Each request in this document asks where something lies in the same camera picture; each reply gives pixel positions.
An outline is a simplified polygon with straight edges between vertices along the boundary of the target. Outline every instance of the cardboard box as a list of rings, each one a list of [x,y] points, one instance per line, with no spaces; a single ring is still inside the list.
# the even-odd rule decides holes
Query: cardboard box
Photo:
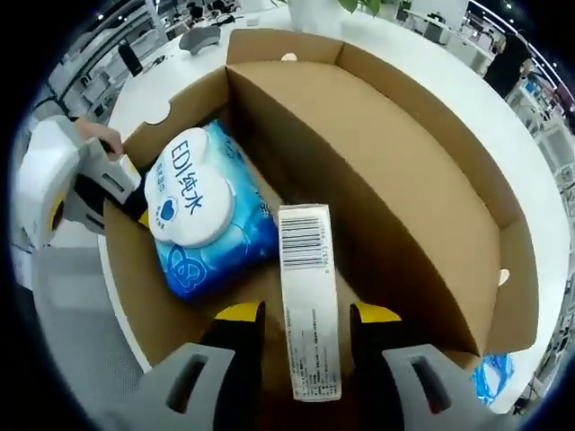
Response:
[[[279,61],[286,53],[298,61]],[[534,342],[535,258],[521,208],[473,133],[409,76],[341,41],[236,30],[227,65],[171,104],[163,122],[127,139],[137,167],[183,129],[220,118],[274,211],[282,201],[330,206],[343,375],[359,298],[398,312],[468,369],[484,352]],[[105,224],[119,299],[152,365],[197,341],[228,305],[262,300],[265,402],[291,399],[277,261],[185,304],[165,286],[151,234],[109,203]],[[510,277],[499,287],[502,268]]]

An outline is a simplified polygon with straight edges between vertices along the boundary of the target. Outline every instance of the green leaf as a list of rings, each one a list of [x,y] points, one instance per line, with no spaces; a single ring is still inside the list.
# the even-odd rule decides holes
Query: green leaf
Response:
[[[361,0],[361,3],[369,9],[373,16],[377,16],[381,7],[381,0]]]
[[[356,12],[356,9],[358,8],[358,0],[338,0],[338,2],[340,2],[341,7],[350,13]]]

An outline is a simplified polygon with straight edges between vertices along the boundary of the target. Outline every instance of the white plastic lid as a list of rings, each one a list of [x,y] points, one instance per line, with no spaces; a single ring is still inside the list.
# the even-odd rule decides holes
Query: white plastic lid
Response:
[[[161,242],[201,247],[213,242],[234,214],[234,191],[205,165],[208,134],[185,130],[165,147],[146,176],[144,192],[152,235]]]

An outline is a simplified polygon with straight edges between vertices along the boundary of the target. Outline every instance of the blue wet wipes package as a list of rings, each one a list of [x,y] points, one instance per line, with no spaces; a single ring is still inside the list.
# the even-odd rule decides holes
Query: blue wet wipes package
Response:
[[[213,121],[184,130],[146,176],[148,223],[167,284],[193,300],[278,255],[278,229],[237,144]]]

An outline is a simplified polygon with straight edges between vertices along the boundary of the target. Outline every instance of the white desk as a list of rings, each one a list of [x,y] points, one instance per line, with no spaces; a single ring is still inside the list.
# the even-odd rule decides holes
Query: white desk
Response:
[[[418,18],[425,22],[433,23],[441,28],[444,32],[446,32],[448,35],[447,38],[445,40],[441,40],[441,43],[445,45],[445,49],[466,63],[478,74],[483,75],[487,65],[490,64],[491,61],[493,61],[495,58],[495,55],[488,49],[485,49],[472,40],[469,40],[464,34],[460,33],[456,29],[452,29],[447,24],[439,22],[436,19],[422,13],[417,13],[414,11],[405,12],[407,12],[413,18]],[[409,20],[405,20],[403,27],[407,27],[408,21]]]
[[[260,13],[260,26],[288,29],[288,9]],[[218,47],[196,57],[179,51],[177,40],[155,52],[169,58],[146,75],[129,78],[112,113],[110,126],[126,138],[142,121],[157,122],[178,91],[224,64],[229,34],[245,20],[222,27]],[[508,411],[537,368],[557,321],[568,271],[569,228],[553,176],[533,138],[515,113],[481,77],[441,47],[420,35],[362,13],[348,15],[342,38],[399,68],[433,92],[478,137],[514,190],[531,231],[539,282],[539,322],[535,344],[513,354],[515,373],[492,408]],[[102,269],[114,311],[144,371],[150,369],[119,303],[106,240],[99,239]]]

